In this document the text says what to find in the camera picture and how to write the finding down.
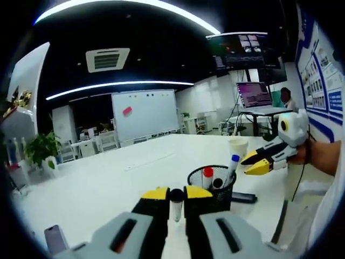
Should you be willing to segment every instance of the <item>pink sticky note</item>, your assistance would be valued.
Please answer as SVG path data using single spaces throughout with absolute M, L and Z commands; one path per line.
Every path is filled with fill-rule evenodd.
M 123 110 L 123 115 L 127 115 L 128 113 L 130 113 L 132 111 L 132 107 L 128 106 L 126 109 Z

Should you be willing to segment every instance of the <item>laptop screen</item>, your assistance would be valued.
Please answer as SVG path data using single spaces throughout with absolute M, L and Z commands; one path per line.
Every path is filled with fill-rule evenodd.
M 242 82 L 236 83 L 243 107 L 258 107 L 272 105 L 270 94 L 265 83 Z

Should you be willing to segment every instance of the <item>black ceiling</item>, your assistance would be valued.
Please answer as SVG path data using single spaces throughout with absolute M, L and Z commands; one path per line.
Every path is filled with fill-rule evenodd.
M 284 1 L 283 8 L 279 0 L 165 2 L 193 13 L 221 32 L 267 31 L 276 48 L 285 53 L 285 59 L 294 60 L 297 16 L 292 1 Z M 205 40 L 210 34 L 198 24 L 167 10 L 139 3 L 105 1 L 69 8 L 38 22 L 25 53 L 42 43 L 51 44 L 39 84 L 39 97 L 45 99 L 74 88 L 117 81 L 197 82 L 214 74 Z M 124 68 L 88 73 L 85 52 L 114 47 L 130 48 Z M 59 106 L 82 96 L 143 87 L 157 86 L 99 88 L 50 102 Z

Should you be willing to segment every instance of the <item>plant pot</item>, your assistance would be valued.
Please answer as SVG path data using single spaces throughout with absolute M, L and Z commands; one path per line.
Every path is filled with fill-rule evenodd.
M 58 164 L 56 162 L 55 157 L 48 156 L 45 160 L 42 161 L 42 169 L 43 171 L 52 178 L 58 176 Z

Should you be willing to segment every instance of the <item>red cap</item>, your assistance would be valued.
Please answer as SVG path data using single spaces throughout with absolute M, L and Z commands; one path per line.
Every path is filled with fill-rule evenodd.
M 205 177 L 213 177 L 213 168 L 212 167 L 206 167 L 203 170 Z

